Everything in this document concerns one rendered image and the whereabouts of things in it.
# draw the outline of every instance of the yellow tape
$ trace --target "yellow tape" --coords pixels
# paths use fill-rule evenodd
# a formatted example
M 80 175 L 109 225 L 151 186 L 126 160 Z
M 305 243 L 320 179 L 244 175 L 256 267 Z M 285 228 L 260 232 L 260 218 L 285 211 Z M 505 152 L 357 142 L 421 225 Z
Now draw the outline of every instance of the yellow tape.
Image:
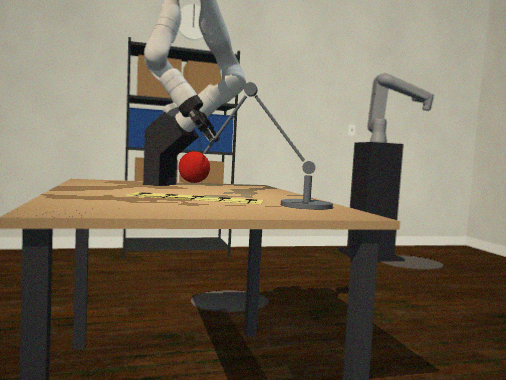
M 181 201 L 203 201 L 203 202 L 224 202 L 224 203 L 237 203 L 237 204 L 262 204 L 261 199 L 251 198 L 234 198 L 234 197 L 217 197 L 208 195 L 186 195 L 186 194 L 163 194 L 163 193 L 133 193 L 128 194 L 129 197 L 137 198 L 160 198 L 160 199 L 174 199 Z

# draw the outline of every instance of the black metal shelving unit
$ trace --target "black metal shelving unit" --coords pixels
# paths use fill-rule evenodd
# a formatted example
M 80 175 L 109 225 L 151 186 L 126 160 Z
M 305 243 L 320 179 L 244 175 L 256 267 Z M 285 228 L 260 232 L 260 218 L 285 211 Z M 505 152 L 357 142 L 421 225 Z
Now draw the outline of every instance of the black metal shelving unit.
M 128 146 L 129 142 L 129 121 L 130 121 L 130 105 L 156 105 L 165 106 L 172 103 L 171 99 L 167 98 L 154 98 L 149 96 L 138 96 L 130 94 L 130 71 L 131 71 L 131 58 L 139 55 L 144 55 L 144 42 L 135 42 L 128 38 L 128 73 L 127 73 L 127 115 L 126 115 L 126 143 L 125 143 L 125 181 L 128 181 L 128 160 L 130 151 L 143 151 L 144 149 L 131 148 Z M 237 60 L 240 61 L 240 52 L 236 53 Z M 199 61 L 199 62 L 212 62 L 216 63 L 216 58 L 210 51 L 187 49 L 180 47 L 171 47 L 168 58 L 181 59 L 182 61 Z M 239 97 L 235 97 L 234 103 L 223 104 L 218 108 L 218 111 L 223 112 L 224 115 L 228 111 L 234 109 L 239 102 Z M 232 140 L 232 153 L 229 152 L 208 152 L 208 155 L 221 155 L 221 161 L 225 162 L 225 156 L 232 158 L 231 181 L 234 183 L 235 177 L 235 150 L 236 150 L 236 136 L 237 136 L 237 114 L 233 119 L 233 140 Z M 232 230 L 228 230 L 228 242 L 222 238 L 221 230 L 218 230 L 217 237 L 192 237 L 192 238 L 142 238 L 142 237 L 127 237 L 126 230 L 123 230 L 123 257 L 126 252 L 132 251 L 160 251 L 160 250 L 226 250 L 227 255 L 230 256 L 230 248 L 232 243 Z

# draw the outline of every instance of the wooden tabletop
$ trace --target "wooden tabletop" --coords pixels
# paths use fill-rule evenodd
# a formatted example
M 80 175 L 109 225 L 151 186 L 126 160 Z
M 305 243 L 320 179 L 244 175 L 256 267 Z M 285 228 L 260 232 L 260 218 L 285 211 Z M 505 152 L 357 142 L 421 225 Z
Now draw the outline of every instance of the wooden tabletop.
M 330 210 L 281 206 L 282 199 L 291 198 L 302 195 L 263 185 L 144 186 L 134 181 L 71 179 L 0 217 L 0 228 L 397 230 L 400 226 L 396 220 L 340 205 Z

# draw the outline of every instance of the round gray base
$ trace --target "round gray base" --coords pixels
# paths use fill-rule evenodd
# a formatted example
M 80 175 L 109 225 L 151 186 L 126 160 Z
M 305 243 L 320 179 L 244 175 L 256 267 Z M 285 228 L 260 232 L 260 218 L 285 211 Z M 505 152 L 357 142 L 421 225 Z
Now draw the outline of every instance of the round gray base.
M 310 200 L 305 203 L 302 199 L 283 199 L 281 200 L 281 206 L 291 208 L 303 208 L 309 210 L 328 210 L 334 207 L 330 202 Z
M 402 256 L 403 261 L 382 261 L 383 264 L 392 265 L 394 267 L 400 268 L 408 268 L 408 269 L 441 269 L 443 267 L 443 263 L 439 261 L 424 259 L 423 257 L 416 256 Z
M 261 309 L 269 300 L 262 295 L 258 297 L 258 308 Z M 192 304 L 199 309 L 225 311 L 227 313 L 246 310 L 246 292 L 237 290 L 223 290 L 217 292 L 196 294 L 192 297 Z

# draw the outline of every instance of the gray table leg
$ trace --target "gray table leg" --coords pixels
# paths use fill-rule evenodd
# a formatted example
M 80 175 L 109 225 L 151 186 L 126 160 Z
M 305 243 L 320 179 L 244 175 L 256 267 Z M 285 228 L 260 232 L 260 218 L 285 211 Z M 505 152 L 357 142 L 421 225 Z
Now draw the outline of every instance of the gray table leg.
M 21 380 L 49 379 L 52 230 L 23 230 Z
M 248 255 L 248 280 L 246 285 L 246 329 L 247 337 L 257 334 L 258 296 L 260 292 L 260 252 L 262 230 L 250 230 Z
M 378 247 L 361 244 L 351 259 L 343 380 L 369 379 Z
M 74 280 L 74 336 L 72 348 L 86 346 L 86 311 L 88 302 L 88 241 L 90 230 L 76 230 Z

